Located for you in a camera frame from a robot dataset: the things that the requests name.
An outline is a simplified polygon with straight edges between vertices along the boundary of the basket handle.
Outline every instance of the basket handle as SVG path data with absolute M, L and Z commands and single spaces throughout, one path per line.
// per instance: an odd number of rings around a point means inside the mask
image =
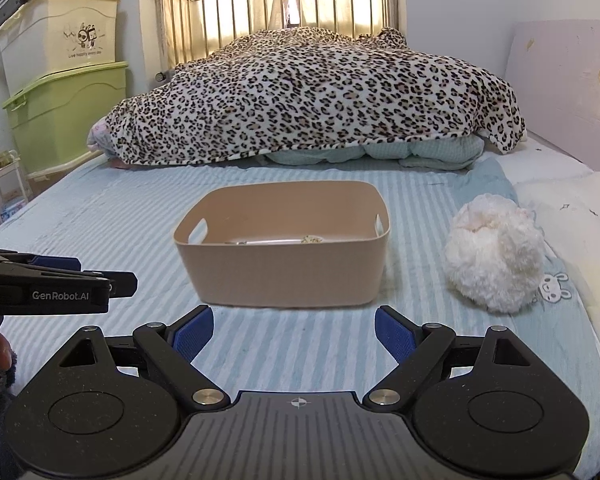
M 21 108 L 21 107 L 23 107 L 25 104 L 27 104 L 27 97 L 26 97 L 26 96 L 22 96 L 22 101 L 20 101 L 18 104 L 16 104 L 16 102 L 18 102 L 18 99 L 16 99 L 16 100 L 13 102 L 14 106 L 13 106 L 13 107 L 11 107 L 11 108 L 9 109 L 9 111 L 10 111 L 10 112 L 14 112 L 14 111 L 16 111 L 18 108 Z
M 208 198 L 203 196 L 202 199 L 193 206 L 184 218 L 177 225 L 173 232 L 173 240 L 177 246 L 190 245 L 189 239 L 201 222 L 206 224 L 206 216 L 208 215 Z

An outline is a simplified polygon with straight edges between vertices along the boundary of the light blue bed sheet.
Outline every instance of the light blue bed sheet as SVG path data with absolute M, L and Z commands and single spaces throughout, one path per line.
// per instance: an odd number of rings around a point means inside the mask
M 381 291 L 368 306 L 276 310 L 214 306 L 216 330 L 194 364 L 232 398 L 238 390 L 354 390 L 360 397 L 395 367 L 376 341 L 374 311 L 389 304 L 421 324 L 437 321 L 461 335 L 483 335 L 504 324 L 580 397 L 590 434 L 579 478 L 600 469 L 600 358 L 584 308 L 541 297 L 515 316 L 487 314 L 448 288 L 441 254 L 459 207 L 484 192 L 515 198 L 497 161 L 467 174 L 405 170 L 396 162 L 363 158 L 312 168 L 237 166 L 122 171 L 91 161 L 35 199 L 0 227 L 0 248 L 80 258 L 85 269 L 131 270 L 133 298 L 112 300 L 108 314 L 11 317 L 2 331 L 18 353 L 16 392 L 81 326 L 127 335 L 149 321 L 171 323 L 198 297 L 171 235 L 186 211 L 209 191 L 254 182 L 363 180 L 388 206 L 392 230 Z M 546 272 L 564 272 L 547 258 Z

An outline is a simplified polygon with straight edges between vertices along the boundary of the white fluffy ball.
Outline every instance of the white fluffy ball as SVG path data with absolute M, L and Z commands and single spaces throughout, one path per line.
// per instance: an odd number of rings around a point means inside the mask
M 529 304 L 544 275 L 544 238 L 531 212 L 500 195 L 477 196 L 451 222 L 445 273 L 458 291 L 495 312 Z

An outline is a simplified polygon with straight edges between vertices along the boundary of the leopard print blanket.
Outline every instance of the leopard print blanket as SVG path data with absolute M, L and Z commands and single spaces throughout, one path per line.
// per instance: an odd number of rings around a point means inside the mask
M 106 117 L 127 164 L 207 164 L 278 150 L 330 150 L 478 133 L 503 153 L 525 123 L 508 83 L 451 57 L 408 48 L 384 28 L 357 40 L 329 30 L 263 30 Z

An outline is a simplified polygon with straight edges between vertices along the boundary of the metal bed frame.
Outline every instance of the metal bed frame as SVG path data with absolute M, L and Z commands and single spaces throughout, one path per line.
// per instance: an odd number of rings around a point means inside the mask
M 164 62 L 163 66 L 166 66 L 167 70 L 171 70 L 174 66 L 194 60 L 196 57 L 193 53 L 193 41 L 192 41 L 192 27 L 190 24 L 192 23 L 192 12 L 194 8 L 201 9 L 202 12 L 202 33 L 203 33 L 203 41 L 205 45 L 204 56 L 207 57 L 214 50 L 214 47 L 217 45 L 217 48 L 222 48 L 223 40 L 222 40 L 222 28 L 221 28 L 221 19 L 220 19 L 220 0 L 156 0 L 158 6 L 158 15 L 160 16 L 160 20 L 158 22 L 161 25 L 160 29 L 160 39 L 162 43 L 162 49 L 164 54 Z M 246 14 L 247 14 L 247 22 L 248 22 L 248 31 L 245 33 L 240 33 L 236 27 L 236 6 L 235 0 L 231 1 L 231 11 L 232 11 L 232 20 L 233 20 L 233 39 L 237 39 L 240 36 L 244 36 L 246 34 L 253 34 L 257 30 L 263 30 L 263 27 L 256 27 L 253 23 L 252 13 L 253 6 L 256 4 L 253 0 L 246 0 Z M 281 4 L 281 12 L 282 16 L 287 16 L 287 12 L 285 9 L 284 0 L 280 0 Z M 316 20 L 313 23 L 307 23 L 303 17 L 302 12 L 302 2 L 301 0 L 297 0 L 298 5 L 298 13 L 299 13 L 299 23 L 289 23 L 288 20 L 285 20 L 283 23 L 283 27 L 304 27 L 304 26 L 316 26 L 322 28 L 328 28 L 333 30 L 334 32 L 339 32 L 341 34 L 345 34 L 346 36 L 356 37 L 356 15 L 354 12 L 353 0 L 351 1 L 351 9 L 350 9 L 350 19 L 351 25 L 347 27 L 349 30 L 343 30 L 342 27 L 338 26 L 338 0 L 331 0 L 329 5 L 331 9 L 333 9 L 333 23 L 321 23 L 320 22 L 320 8 L 324 5 L 324 2 L 320 0 L 313 1 L 313 7 L 315 11 Z M 267 5 L 267 0 L 262 0 L 264 5 L 264 23 L 266 24 L 267 30 L 270 28 L 277 27 L 269 27 L 269 6 Z M 376 20 L 374 20 L 374 10 L 377 9 L 375 6 L 378 3 L 374 4 L 374 0 L 369 0 L 369 8 L 368 14 L 370 16 L 370 23 L 368 27 L 365 27 L 367 31 L 370 31 L 372 34 L 375 32 L 379 32 L 379 27 L 377 25 Z M 216 10 L 216 21 L 217 23 L 211 23 L 210 19 L 207 17 L 207 12 L 205 9 L 208 9 L 209 5 L 214 6 Z M 381 19 L 381 27 L 395 27 L 398 28 L 398 0 L 382 0 L 382 19 Z M 170 23 L 167 27 L 165 24 L 166 16 L 165 10 L 170 10 Z M 210 27 L 213 27 L 211 30 L 215 29 L 217 32 L 216 36 L 213 36 L 210 33 Z M 156 79 L 158 81 L 164 81 L 168 77 L 168 72 L 161 72 L 156 75 Z

